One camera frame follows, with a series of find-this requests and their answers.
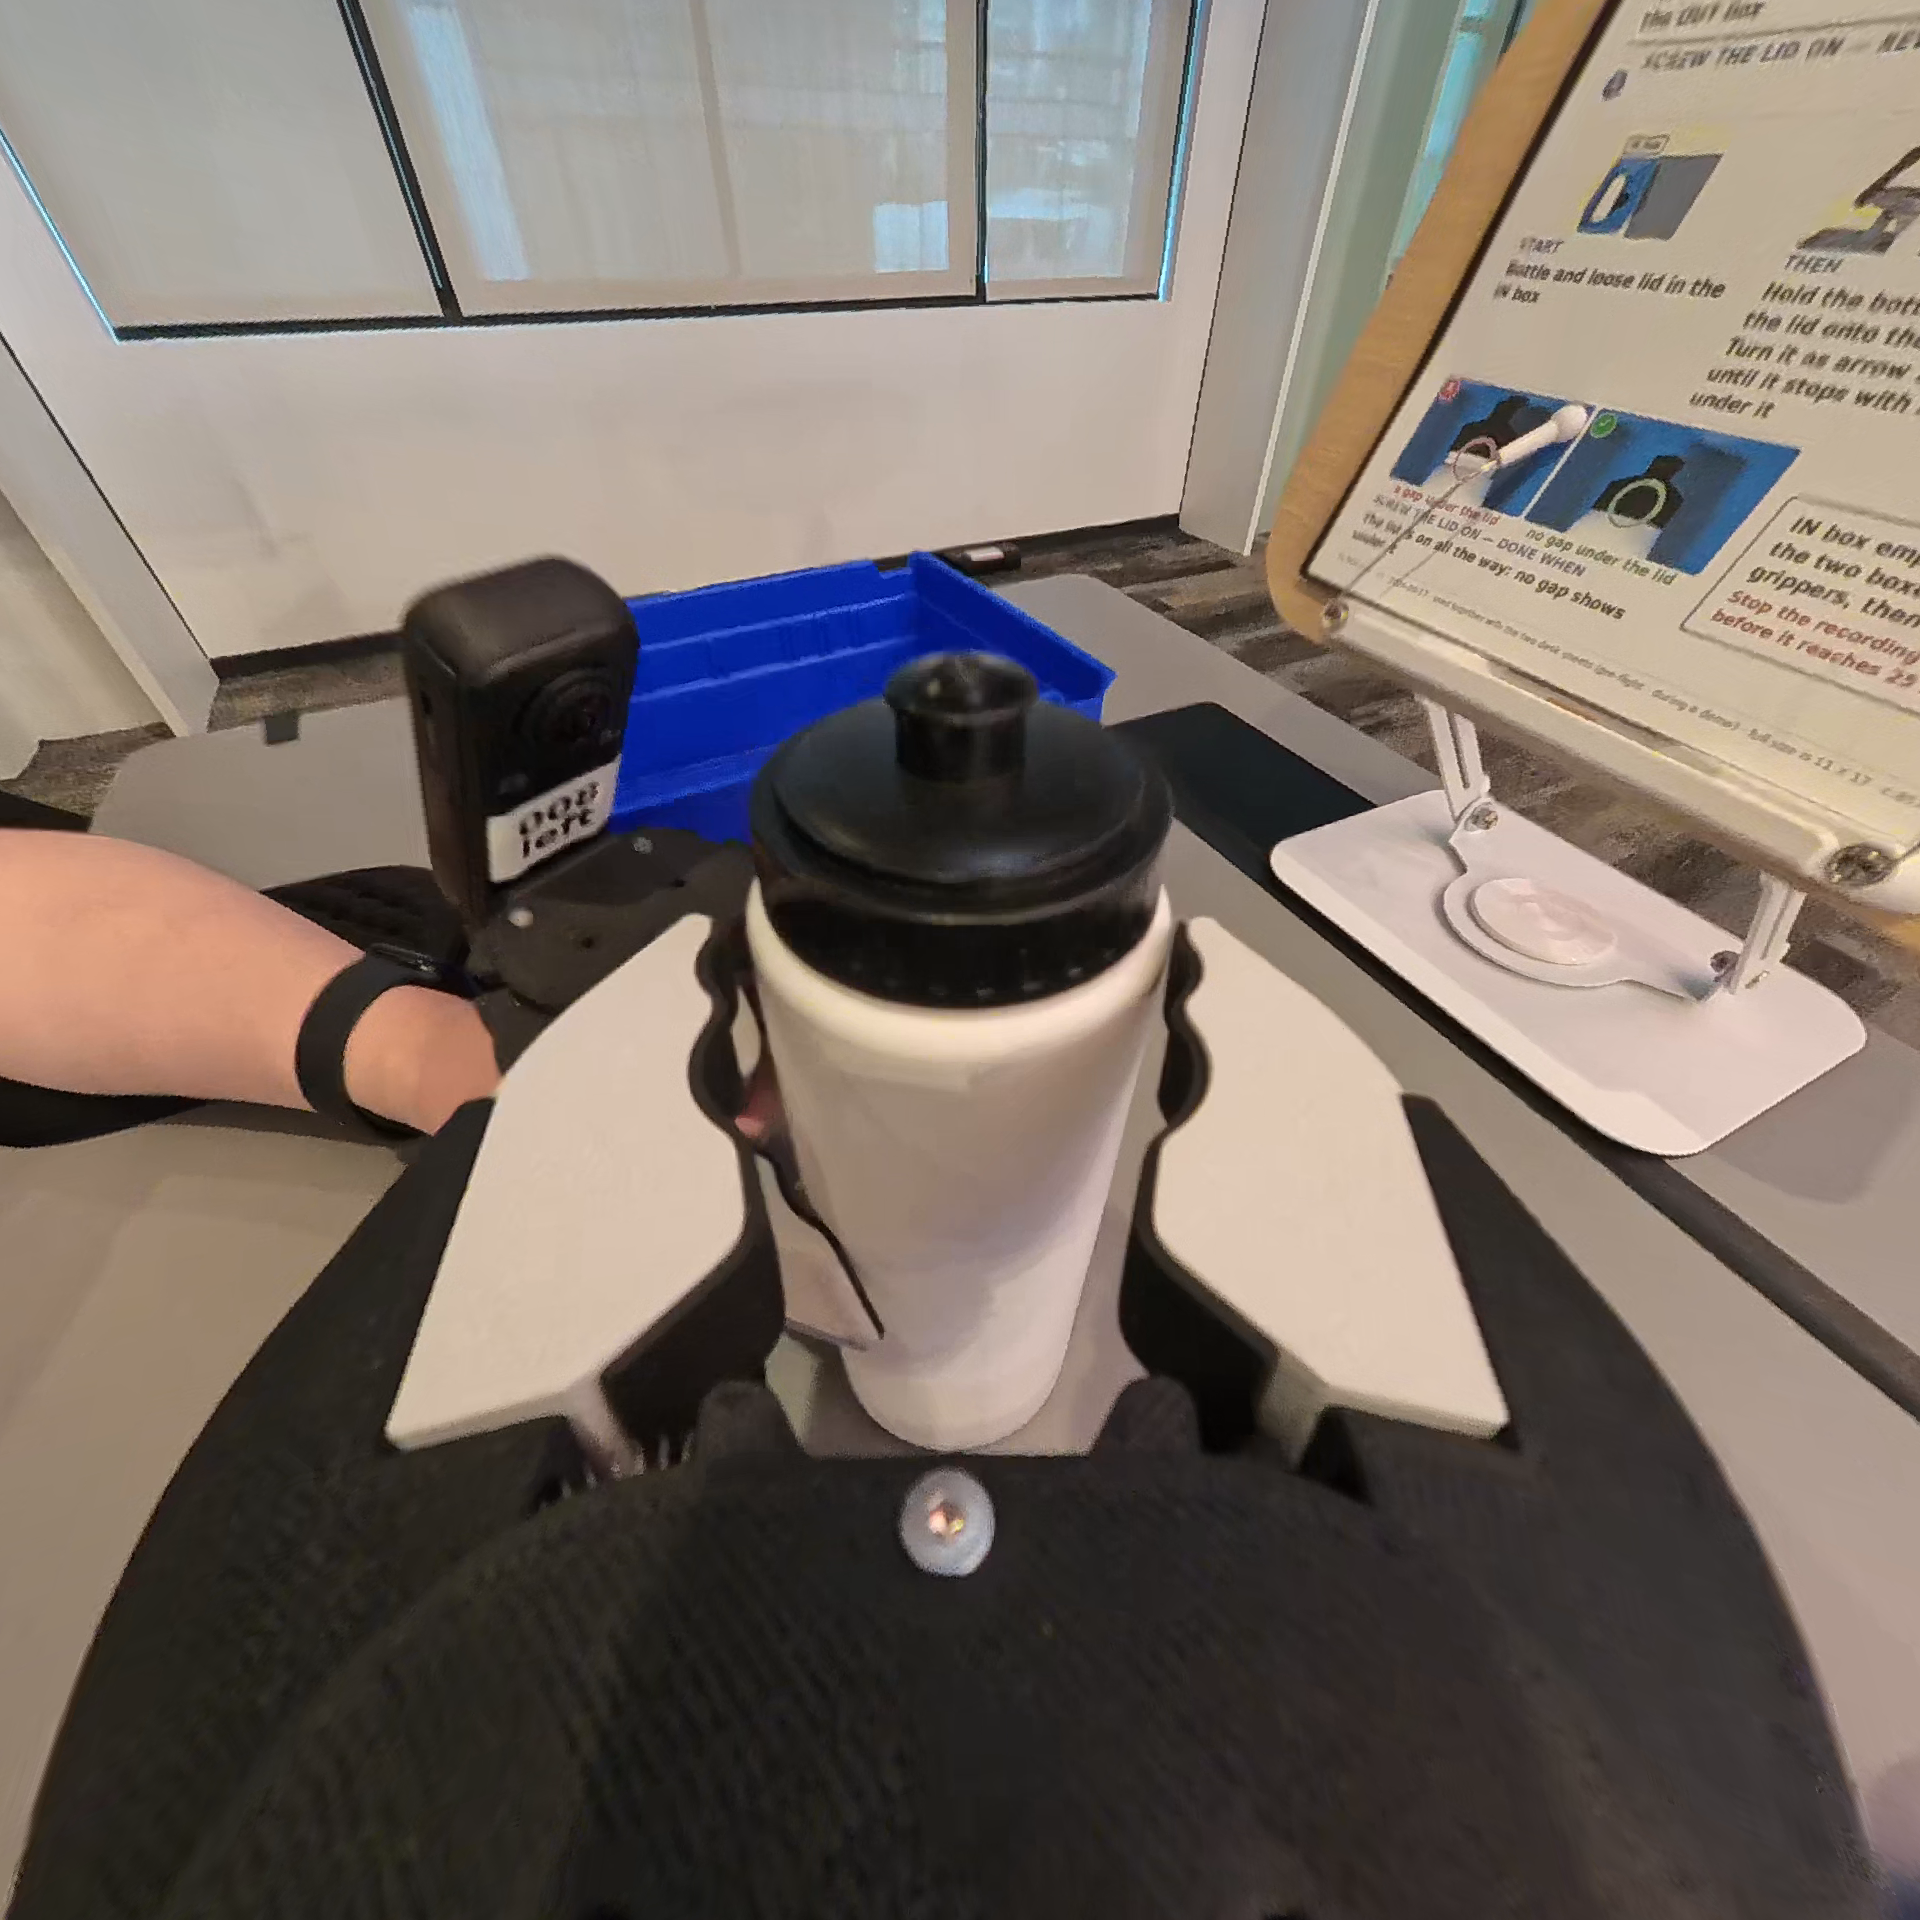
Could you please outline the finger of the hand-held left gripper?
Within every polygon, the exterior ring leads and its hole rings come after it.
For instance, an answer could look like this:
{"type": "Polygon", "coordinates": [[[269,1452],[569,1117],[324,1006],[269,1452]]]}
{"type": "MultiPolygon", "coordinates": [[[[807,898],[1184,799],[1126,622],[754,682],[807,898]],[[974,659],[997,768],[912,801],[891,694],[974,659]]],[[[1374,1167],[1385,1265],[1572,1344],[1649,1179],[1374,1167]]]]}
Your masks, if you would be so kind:
{"type": "Polygon", "coordinates": [[[829,1346],[877,1344],[884,1325],[841,1238],[809,1200],[785,1119],[764,1127],[757,1167],[780,1264],[787,1330],[829,1346]]]}

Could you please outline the instruction board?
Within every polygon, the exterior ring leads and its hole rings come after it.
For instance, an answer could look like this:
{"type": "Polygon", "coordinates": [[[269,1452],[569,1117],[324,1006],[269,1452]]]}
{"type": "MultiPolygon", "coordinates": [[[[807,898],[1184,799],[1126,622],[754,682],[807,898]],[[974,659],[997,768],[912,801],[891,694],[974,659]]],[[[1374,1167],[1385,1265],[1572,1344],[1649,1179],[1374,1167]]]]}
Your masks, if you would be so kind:
{"type": "Polygon", "coordinates": [[[1276,508],[1303,633],[1916,920],[1916,5],[1540,5],[1276,508]]]}

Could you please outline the blue plastic bin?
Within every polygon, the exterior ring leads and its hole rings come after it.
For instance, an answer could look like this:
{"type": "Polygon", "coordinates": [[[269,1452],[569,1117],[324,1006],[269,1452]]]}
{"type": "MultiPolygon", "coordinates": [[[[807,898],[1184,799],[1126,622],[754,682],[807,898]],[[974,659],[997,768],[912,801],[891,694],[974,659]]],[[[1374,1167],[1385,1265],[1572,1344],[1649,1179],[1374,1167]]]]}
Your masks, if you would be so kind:
{"type": "Polygon", "coordinates": [[[905,662],[991,653],[1049,703],[1099,721],[1115,672],[1036,614],[917,551],[629,602],[637,677],[611,828],[743,843],[763,762],[792,733],[877,699],[905,662]]]}

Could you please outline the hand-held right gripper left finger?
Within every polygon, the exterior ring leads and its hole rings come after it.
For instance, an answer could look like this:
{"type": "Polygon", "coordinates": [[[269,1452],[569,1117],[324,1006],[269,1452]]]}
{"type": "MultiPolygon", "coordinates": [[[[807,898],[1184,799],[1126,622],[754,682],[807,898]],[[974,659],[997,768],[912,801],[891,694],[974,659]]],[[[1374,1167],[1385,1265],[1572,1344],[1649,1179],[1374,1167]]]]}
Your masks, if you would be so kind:
{"type": "Polygon", "coordinates": [[[559,1421],[598,1476],[671,1461],[727,1380],[763,1380],[780,1260],[734,1131],[734,988],[680,918],[497,1084],[385,1439],[421,1452],[559,1421]]]}

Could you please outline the white plastic bottle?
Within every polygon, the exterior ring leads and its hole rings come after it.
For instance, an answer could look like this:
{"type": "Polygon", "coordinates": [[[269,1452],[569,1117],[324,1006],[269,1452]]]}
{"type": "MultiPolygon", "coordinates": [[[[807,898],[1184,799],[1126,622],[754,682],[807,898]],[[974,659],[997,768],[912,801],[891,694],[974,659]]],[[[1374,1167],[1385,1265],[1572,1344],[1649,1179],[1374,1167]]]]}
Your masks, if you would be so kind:
{"type": "Polygon", "coordinates": [[[891,1436],[973,1452],[1047,1401],[1109,1204],[1173,912],[1092,981],[979,1011],[844,988],[744,911],[758,1004],[807,1200],[880,1331],[846,1360],[891,1436]]]}

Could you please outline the black bottle lid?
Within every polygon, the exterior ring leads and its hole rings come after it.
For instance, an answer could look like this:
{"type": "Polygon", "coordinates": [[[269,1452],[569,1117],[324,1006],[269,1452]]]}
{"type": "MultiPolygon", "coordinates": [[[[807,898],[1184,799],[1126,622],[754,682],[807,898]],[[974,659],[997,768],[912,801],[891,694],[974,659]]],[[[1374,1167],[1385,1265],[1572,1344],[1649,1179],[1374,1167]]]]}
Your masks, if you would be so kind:
{"type": "Polygon", "coordinates": [[[1164,774],[989,653],[902,664],[780,746],[750,804],[780,946],[887,1004],[1038,1004],[1142,943],[1173,823],[1164,774]]]}

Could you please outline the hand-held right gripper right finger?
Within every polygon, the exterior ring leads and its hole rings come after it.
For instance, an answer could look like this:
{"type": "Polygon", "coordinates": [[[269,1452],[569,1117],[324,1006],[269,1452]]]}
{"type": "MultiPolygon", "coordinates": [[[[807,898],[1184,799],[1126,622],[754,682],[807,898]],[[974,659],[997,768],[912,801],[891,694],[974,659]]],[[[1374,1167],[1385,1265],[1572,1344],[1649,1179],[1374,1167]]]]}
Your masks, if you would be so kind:
{"type": "Polygon", "coordinates": [[[1297,1465],[1332,1411],[1475,1442],[1507,1401],[1399,1081],[1210,918],[1164,986],[1161,1127],[1124,1254],[1124,1343],[1206,1452],[1297,1465]]]}

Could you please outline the person's left hand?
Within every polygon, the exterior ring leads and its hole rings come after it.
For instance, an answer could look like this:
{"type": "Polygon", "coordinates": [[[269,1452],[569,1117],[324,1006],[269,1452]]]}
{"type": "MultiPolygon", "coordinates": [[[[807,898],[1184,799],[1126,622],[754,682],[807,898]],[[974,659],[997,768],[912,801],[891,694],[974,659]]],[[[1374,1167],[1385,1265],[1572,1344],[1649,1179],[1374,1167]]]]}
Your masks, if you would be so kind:
{"type": "Polygon", "coordinates": [[[431,1135],[458,1108],[495,1093],[495,1044],[474,1001],[427,988],[404,988],[394,998],[394,1117],[431,1135]]]}

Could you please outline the black wristband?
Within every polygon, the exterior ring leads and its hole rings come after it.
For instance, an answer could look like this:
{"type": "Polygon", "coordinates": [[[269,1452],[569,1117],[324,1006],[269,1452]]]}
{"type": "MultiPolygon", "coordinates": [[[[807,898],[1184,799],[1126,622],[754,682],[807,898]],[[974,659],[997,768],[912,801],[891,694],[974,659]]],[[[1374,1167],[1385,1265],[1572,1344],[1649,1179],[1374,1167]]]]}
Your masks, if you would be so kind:
{"type": "Polygon", "coordinates": [[[376,1116],[348,1093],[345,1051],[361,1018],[389,993],[431,993],[464,1004],[456,983],[415,948],[373,946],[337,972],[301,1013],[292,1071],[305,1105],[360,1139],[412,1141],[419,1127],[376,1116]]]}

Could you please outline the large window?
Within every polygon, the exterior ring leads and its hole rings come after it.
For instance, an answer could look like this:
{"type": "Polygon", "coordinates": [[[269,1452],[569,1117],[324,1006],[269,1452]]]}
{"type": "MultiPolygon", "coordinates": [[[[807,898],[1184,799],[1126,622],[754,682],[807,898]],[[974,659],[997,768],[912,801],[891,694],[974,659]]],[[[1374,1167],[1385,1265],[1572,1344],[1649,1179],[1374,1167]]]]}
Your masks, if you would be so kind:
{"type": "Polygon", "coordinates": [[[1200,5],[6,2],[122,340],[1164,295],[1200,5]]]}

